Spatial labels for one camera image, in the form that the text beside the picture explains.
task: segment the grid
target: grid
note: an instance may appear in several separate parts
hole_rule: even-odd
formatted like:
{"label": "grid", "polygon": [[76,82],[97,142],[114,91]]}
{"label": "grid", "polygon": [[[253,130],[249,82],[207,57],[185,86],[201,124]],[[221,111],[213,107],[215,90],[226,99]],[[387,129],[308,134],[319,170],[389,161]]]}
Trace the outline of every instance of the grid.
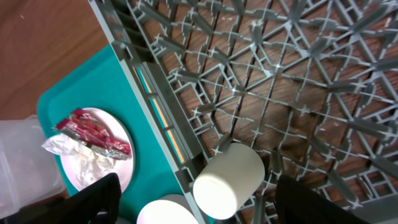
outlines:
{"label": "grid", "polygon": [[238,220],[265,195],[261,218],[277,222],[282,174],[345,209],[397,194],[395,1],[128,6],[206,160],[231,141],[263,157],[267,177]]}

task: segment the green tray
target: green tray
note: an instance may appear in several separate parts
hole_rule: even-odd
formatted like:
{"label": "green tray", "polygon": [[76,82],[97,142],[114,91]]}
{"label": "green tray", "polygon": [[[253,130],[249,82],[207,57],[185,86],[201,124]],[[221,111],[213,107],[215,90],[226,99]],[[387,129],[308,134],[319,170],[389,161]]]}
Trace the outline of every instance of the green tray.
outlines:
{"label": "green tray", "polygon": [[[122,195],[120,216],[135,223],[147,203],[168,194],[182,194],[174,174],[127,82],[111,46],[105,47],[47,90],[37,104],[37,116],[47,138],[53,127],[75,108],[94,107],[120,120],[136,151],[131,182]],[[55,156],[70,195],[77,193]]]}

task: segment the wooden table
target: wooden table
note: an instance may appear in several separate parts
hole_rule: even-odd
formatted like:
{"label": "wooden table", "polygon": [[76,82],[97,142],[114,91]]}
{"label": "wooden table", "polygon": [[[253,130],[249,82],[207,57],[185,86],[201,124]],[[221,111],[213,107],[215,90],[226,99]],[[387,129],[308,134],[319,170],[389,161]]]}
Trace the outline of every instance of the wooden table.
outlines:
{"label": "wooden table", "polygon": [[108,44],[81,0],[0,0],[0,42],[0,119],[36,114],[45,90]]}

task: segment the red wrapper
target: red wrapper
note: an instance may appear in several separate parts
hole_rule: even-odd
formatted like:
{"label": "red wrapper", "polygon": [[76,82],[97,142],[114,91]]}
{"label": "red wrapper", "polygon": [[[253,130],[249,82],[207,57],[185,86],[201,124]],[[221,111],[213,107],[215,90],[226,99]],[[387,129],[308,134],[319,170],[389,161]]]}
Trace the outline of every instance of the red wrapper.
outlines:
{"label": "red wrapper", "polygon": [[113,139],[106,128],[83,109],[73,111],[55,128],[103,156],[123,160],[130,156],[130,145]]}

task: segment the white napkin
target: white napkin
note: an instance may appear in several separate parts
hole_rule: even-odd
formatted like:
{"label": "white napkin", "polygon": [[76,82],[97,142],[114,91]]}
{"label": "white napkin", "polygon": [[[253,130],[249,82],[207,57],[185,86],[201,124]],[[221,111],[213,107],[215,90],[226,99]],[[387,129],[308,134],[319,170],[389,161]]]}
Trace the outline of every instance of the white napkin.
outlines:
{"label": "white napkin", "polygon": [[64,134],[52,136],[42,147],[59,156],[73,156],[71,166],[82,188],[112,172],[115,165],[114,159],[99,155]]}

